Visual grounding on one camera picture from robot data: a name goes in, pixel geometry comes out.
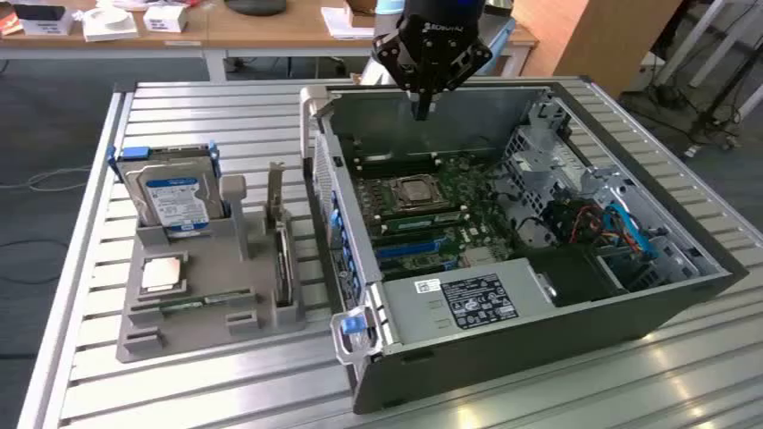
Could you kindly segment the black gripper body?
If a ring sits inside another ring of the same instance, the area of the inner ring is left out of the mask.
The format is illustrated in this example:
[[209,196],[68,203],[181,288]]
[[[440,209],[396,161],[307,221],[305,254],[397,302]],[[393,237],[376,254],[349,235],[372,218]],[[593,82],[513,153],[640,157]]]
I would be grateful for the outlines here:
[[477,22],[483,3],[471,0],[408,1],[397,25],[397,35],[420,74],[424,92],[424,47],[427,41],[471,42],[479,38]]

